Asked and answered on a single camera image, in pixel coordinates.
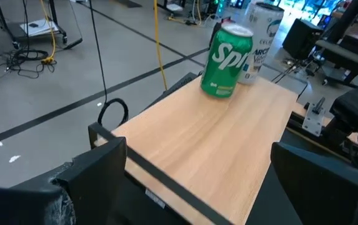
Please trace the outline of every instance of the sprite logo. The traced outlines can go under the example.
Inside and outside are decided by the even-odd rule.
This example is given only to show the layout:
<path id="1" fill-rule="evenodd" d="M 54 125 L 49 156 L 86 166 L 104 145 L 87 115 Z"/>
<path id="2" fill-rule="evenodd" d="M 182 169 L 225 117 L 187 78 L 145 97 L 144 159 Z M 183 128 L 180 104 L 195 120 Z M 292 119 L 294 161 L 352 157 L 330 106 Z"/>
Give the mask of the sprite logo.
<path id="1" fill-rule="evenodd" d="M 227 57 L 224 54 L 224 49 L 227 49 L 229 51 L 229 55 Z M 222 43 L 219 46 L 217 52 L 212 55 L 212 60 L 217 63 L 220 63 L 218 67 L 220 70 L 232 66 L 239 68 L 246 61 L 248 52 L 242 56 L 239 52 L 231 51 L 232 49 L 233 46 L 231 46 L 231 44 Z"/>

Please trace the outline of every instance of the gray concrete floor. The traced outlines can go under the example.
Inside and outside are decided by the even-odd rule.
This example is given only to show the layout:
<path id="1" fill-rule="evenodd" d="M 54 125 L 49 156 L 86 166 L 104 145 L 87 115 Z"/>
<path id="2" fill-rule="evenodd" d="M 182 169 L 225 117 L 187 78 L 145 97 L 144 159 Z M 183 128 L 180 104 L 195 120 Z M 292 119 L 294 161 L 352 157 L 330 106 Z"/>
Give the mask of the gray concrete floor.
<path id="1" fill-rule="evenodd" d="M 106 86 L 111 88 L 108 98 L 125 100 L 132 118 L 164 90 L 156 57 L 152 1 L 134 0 L 142 7 L 132 9 L 113 1 L 93 1 L 94 8 L 100 12 L 95 13 L 95 20 Z M 8 21 L 23 21 L 21 1 L 0 0 L 0 3 Z M 5 73 L 5 67 L 0 67 L 1 187 L 33 178 L 89 150 L 87 126 L 96 121 L 101 109 L 97 104 L 104 101 L 101 95 L 95 95 L 102 91 L 102 80 L 90 10 L 80 4 L 72 5 L 83 43 L 56 54 L 58 64 L 54 73 L 46 69 L 38 79 L 28 79 L 18 76 L 16 72 Z M 29 1 L 27 8 L 30 21 L 43 18 L 38 1 Z M 56 9 L 59 24 L 67 32 L 68 42 L 79 38 L 69 1 L 56 1 Z M 233 10 L 225 12 L 234 17 L 242 13 Z M 207 52 L 201 52 L 208 47 L 214 23 L 209 21 L 205 27 L 189 27 L 168 21 L 166 17 L 167 14 L 160 10 L 159 36 L 166 46 L 161 47 L 162 61 L 167 65 L 165 74 L 171 86 L 187 73 L 197 74 L 202 69 Z M 262 77 L 271 80 L 285 70 L 280 61 L 287 53 L 281 48 L 281 43 L 293 21 L 290 16 L 283 20 L 265 61 L 266 66 L 261 70 Z M 36 41 L 32 46 L 51 51 L 49 40 Z M 0 51 L 11 49 L 10 39 L 0 30 Z M 36 64 L 27 62 L 22 67 L 34 69 Z M 307 79 L 299 72 L 285 77 L 278 85 L 298 94 L 306 86 L 299 102 L 304 104 L 324 96 L 327 109 L 336 97 L 349 90 L 340 85 L 322 86 L 321 82 L 322 74 Z M 104 125 L 114 129 L 121 117 L 120 106 L 111 106 L 104 116 Z M 20 158 L 9 162 L 13 156 Z"/>

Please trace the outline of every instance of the can lid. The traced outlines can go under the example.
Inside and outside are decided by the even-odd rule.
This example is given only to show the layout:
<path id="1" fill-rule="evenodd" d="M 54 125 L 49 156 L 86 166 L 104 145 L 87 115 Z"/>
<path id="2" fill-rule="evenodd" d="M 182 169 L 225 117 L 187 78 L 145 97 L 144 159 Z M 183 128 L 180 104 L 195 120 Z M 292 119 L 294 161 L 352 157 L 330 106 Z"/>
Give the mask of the can lid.
<path id="1" fill-rule="evenodd" d="M 254 35 L 254 33 L 250 29 L 247 29 L 243 26 L 240 26 L 240 25 L 232 23 L 232 22 L 226 22 L 226 23 L 222 24 L 222 28 L 225 31 L 227 31 L 231 34 L 234 34 L 236 36 L 252 37 Z"/>
<path id="2" fill-rule="evenodd" d="M 282 8 L 280 8 L 278 6 L 273 6 L 271 4 L 264 3 L 264 2 L 257 2 L 256 5 L 261 7 L 261 8 L 271 10 L 271 11 L 281 12 L 281 13 L 284 12 L 284 9 L 282 9 Z"/>

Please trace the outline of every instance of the green soda can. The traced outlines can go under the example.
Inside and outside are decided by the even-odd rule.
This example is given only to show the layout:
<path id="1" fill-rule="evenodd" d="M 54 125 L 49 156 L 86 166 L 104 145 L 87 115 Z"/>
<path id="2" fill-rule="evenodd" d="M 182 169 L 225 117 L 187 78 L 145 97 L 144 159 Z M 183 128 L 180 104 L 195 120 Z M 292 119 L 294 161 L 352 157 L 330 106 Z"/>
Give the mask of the green soda can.
<path id="1" fill-rule="evenodd" d="M 252 49 L 253 33 L 234 23 L 225 23 L 214 37 L 202 74 L 201 88 L 211 96 L 228 98 Z"/>

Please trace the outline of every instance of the white can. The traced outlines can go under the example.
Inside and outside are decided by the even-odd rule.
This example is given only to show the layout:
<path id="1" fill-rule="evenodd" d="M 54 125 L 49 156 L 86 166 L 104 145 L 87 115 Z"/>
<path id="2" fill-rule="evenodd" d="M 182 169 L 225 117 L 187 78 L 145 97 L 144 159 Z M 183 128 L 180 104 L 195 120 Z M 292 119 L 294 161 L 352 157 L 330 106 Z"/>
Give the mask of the white can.
<path id="1" fill-rule="evenodd" d="M 238 82 L 242 84 L 255 82 L 274 36 L 279 29 L 283 14 L 282 8 L 263 2 L 248 5 L 241 24 L 254 32 L 254 36 L 252 37 L 252 51 L 240 72 Z"/>

